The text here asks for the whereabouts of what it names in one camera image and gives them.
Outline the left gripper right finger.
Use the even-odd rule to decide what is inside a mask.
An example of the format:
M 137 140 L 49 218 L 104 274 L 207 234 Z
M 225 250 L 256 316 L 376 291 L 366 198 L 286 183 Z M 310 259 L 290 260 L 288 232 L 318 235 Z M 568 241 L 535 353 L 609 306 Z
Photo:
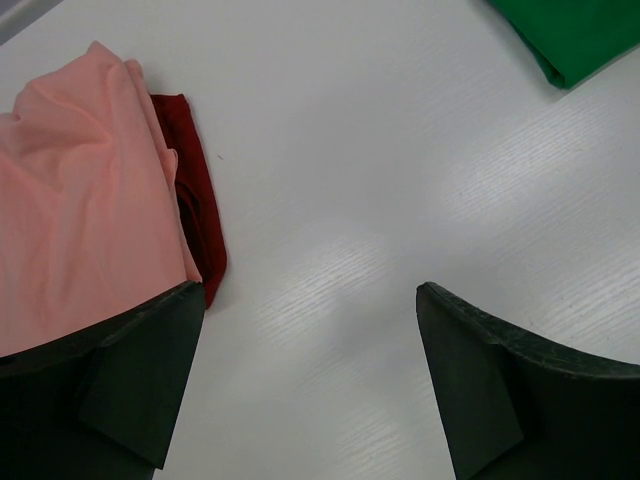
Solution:
M 639 367 L 564 346 L 443 287 L 419 331 L 458 479 L 636 479 Z

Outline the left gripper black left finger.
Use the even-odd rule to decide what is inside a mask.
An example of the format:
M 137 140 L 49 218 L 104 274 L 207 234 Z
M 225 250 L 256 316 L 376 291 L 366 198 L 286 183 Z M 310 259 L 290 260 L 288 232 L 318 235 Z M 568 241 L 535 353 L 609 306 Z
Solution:
M 150 479 L 163 468 L 205 313 L 187 281 L 1 359 L 4 479 Z

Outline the green t shirt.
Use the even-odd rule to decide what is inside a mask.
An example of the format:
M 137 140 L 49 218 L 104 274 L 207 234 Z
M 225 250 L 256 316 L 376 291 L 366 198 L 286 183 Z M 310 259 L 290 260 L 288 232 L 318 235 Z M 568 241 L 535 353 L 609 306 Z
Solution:
M 639 46 L 635 0 L 494 0 L 547 81 L 569 90 Z

